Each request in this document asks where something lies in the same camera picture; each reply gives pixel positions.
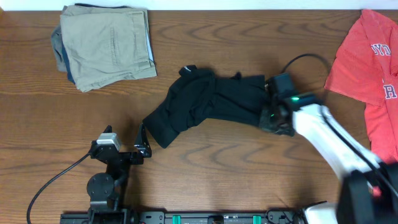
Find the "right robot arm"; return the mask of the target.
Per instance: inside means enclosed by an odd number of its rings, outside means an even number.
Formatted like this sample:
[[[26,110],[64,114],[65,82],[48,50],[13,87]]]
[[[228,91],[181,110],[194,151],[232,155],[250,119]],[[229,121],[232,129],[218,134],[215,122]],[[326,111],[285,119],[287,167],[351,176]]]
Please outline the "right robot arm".
[[[294,223],[397,223],[397,163],[386,164],[355,140],[312,93],[271,94],[262,118],[303,136],[341,181],[336,203],[301,209]]]

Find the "black polo shirt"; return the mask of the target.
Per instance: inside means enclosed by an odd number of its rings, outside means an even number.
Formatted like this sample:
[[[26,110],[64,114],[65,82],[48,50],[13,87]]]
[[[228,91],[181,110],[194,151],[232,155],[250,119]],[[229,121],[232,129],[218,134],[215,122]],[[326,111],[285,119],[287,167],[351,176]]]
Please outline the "black polo shirt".
[[[166,148],[181,133],[207,118],[258,126],[269,102],[265,76],[217,77],[207,68],[187,65],[165,100],[143,120],[155,141]]]

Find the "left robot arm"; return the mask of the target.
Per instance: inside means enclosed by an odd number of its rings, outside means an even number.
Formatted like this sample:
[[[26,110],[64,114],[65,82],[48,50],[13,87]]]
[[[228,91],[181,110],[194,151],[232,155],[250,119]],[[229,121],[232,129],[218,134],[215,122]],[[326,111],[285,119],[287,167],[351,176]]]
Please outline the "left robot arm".
[[[121,152],[121,141],[110,125],[91,143],[88,155],[106,164],[106,171],[92,176],[86,186],[90,196],[89,223],[127,224],[137,221],[129,209],[123,208],[123,200],[130,167],[142,165],[145,158],[152,156],[143,124],[139,126],[134,147],[137,149],[134,152]]]

